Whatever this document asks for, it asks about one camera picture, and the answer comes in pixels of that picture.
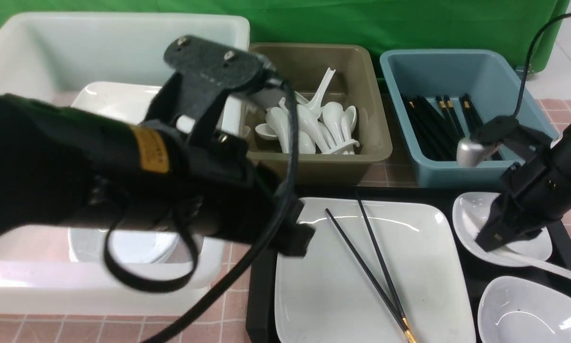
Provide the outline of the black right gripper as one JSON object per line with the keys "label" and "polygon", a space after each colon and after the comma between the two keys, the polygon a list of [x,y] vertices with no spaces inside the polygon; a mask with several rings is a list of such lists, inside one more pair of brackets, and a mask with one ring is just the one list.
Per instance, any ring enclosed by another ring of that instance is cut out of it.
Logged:
{"label": "black right gripper", "polygon": [[556,204],[548,175],[552,139],[542,131],[520,124],[513,116],[497,116],[473,134],[460,139],[457,164],[475,168],[504,145],[523,164],[515,162],[502,174],[503,192],[490,206],[489,216],[475,238],[484,251],[492,252],[512,242],[529,241],[544,224],[562,219],[565,210]]}

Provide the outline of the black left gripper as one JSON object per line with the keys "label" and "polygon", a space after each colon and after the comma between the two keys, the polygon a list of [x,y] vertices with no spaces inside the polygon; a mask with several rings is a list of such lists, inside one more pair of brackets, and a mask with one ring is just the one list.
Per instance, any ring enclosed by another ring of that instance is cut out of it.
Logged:
{"label": "black left gripper", "polygon": [[292,187],[264,165],[248,159],[248,143],[217,128],[226,101],[235,98],[260,109],[286,99],[296,104],[292,87],[267,57],[197,36],[181,36],[166,48],[173,70],[151,100],[145,126],[162,130],[176,143],[176,174],[184,195],[202,198],[199,219],[214,222],[199,234],[253,244],[282,213],[268,249],[289,257],[305,256],[315,234],[297,223],[303,209]]}

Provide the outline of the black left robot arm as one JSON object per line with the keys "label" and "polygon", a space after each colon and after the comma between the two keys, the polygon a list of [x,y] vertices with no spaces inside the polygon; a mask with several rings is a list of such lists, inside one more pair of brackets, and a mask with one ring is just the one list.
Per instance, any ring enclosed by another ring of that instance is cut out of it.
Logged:
{"label": "black left robot arm", "polygon": [[284,84],[260,56],[185,35],[139,124],[0,95],[0,236],[29,224],[187,233],[251,245],[281,213],[268,248],[304,256],[315,234],[303,202],[217,128],[229,96],[255,101]]}

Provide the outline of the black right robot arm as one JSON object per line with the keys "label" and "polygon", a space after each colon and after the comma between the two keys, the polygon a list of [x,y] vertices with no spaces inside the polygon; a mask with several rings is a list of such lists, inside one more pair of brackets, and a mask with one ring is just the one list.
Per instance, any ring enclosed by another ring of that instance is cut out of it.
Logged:
{"label": "black right robot arm", "polygon": [[501,145],[523,163],[513,163],[500,178],[503,191],[475,239],[486,252],[533,239],[571,210],[571,124],[554,143],[514,115],[497,116],[459,142],[456,162],[462,168],[477,167]]}

